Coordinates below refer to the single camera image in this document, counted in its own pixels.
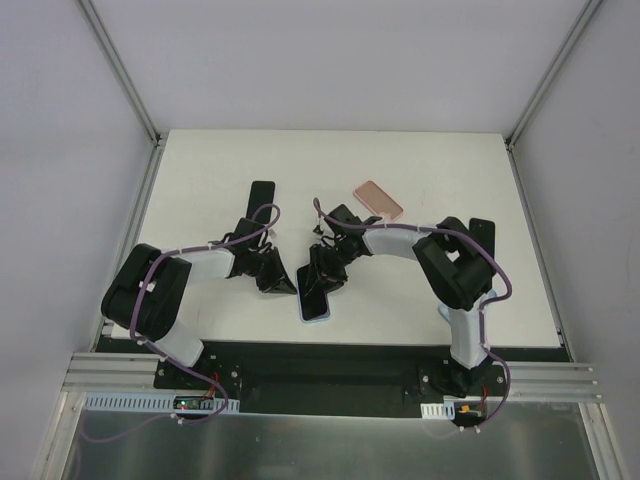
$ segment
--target pink smartphone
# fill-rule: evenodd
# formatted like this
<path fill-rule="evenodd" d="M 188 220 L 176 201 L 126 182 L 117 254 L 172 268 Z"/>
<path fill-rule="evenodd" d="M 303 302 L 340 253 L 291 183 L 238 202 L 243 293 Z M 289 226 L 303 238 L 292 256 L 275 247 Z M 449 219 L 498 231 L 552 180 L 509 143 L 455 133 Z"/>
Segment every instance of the pink smartphone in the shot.
<path fill-rule="evenodd" d="M 367 210 L 387 220 L 394 221 L 404 213 L 402 207 L 371 180 L 356 188 L 353 194 Z"/>

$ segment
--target smartphone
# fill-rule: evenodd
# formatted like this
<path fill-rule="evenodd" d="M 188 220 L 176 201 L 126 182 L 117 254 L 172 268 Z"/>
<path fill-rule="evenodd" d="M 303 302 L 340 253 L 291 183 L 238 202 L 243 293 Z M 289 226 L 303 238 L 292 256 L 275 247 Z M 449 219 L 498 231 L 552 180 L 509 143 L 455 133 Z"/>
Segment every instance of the smartphone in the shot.
<path fill-rule="evenodd" d="M 318 287 L 313 278 L 309 278 L 309 265 L 300 267 L 296 272 L 298 281 L 298 304 L 304 323 L 327 320 L 330 316 L 329 302 L 324 289 Z"/>
<path fill-rule="evenodd" d="M 356 188 L 353 195 L 371 213 L 387 220 L 397 220 L 404 213 L 402 207 L 371 180 Z"/>
<path fill-rule="evenodd" d="M 472 218 L 469 220 L 469 231 L 489 255 L 496 254 L 496 224 L 491 220 Z"/>
<path fill-rule="evenodd" d="M 262 205 L 267 203 L 273 203 L 273 198 L 276 191 L 275 182 L 266 182 L 262 180 L 256 180 L 251 184 L 251 192 L 249 193 L 249 204 L 247 205 L 246 218 L 251 219 L 256 210 Z M 271 208 L 265 208 L 254 219 L 258 223 L 266 225 L 271 221 Z"/>

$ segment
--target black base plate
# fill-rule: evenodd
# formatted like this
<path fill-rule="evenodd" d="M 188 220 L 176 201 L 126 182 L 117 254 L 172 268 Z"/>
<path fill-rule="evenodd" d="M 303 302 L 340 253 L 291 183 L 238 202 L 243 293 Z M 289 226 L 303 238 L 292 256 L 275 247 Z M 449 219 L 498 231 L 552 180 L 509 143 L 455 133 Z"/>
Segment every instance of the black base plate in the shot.
<path fill-rule="evenodd" d="M 242 412 L 416 418 L 421 403 L 442 402 L 428 377 L 443 368 L 448 355 L 446 346 L 205 342 L 194 368 L 217 373 Z M 489 396 L 502 396 L 503 376 L 501 366 L 492 366 L 469 395 L 480 397 L 486 386 Z M 202 392 L 209 384 L 159 362 L 154 387 Z"/>

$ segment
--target white table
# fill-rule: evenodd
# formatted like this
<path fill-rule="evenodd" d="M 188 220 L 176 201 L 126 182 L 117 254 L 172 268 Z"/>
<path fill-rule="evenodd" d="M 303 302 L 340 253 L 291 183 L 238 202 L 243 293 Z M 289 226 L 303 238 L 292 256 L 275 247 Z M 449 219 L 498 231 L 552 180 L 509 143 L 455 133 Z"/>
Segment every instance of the white table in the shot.
<path fill-rule="evenodd" d="M 355 187 L 377 182 L 400 205 L 405 223 L 449 215 L 496 223 L 496 260 L 513 297 L 488 309 L 492 345 L 558 347 L 503 139 L 497 134 L 173 130 L 153 187 L 140 242 L 159 248 L 200 245 L 232 231 L 253 180 L 276 183 L 282 218 L 274 243 L 295 282 L 308 263 L 319 197 L 325 211 L 345 203 L 368 211 Z M 179 312 L 205 340 L 442 345 L 451 341 L 438 301 L 417 262 L 361 258 L 329 295 L 331 319 L 300 320 L 297 299 L 261 294 L 246 276 L 189 287 Z M 502 282 L 494 287 L 504 291 Z M 114 337 L 127 333 L 116 327 Z"/>

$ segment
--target white wall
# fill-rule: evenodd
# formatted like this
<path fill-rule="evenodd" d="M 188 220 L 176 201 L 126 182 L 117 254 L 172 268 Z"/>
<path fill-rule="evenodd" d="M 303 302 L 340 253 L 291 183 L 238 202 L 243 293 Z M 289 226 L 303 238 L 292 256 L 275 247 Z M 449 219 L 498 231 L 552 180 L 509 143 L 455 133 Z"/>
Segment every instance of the white wall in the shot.
<path fill-rule="evenodd" d="M 74 2 L 0 3 L 0 478 L 36 460 L 150 154 Z"/>
<path fill-rule="evenodd" d="M 510 133 L 585 0 L 95 0 L 158 128 Z"/>
<path fill-rule="evenodd" d="M 640 471 L 640 2 L 606 2 L 516 160 L 561 316 Z"/>

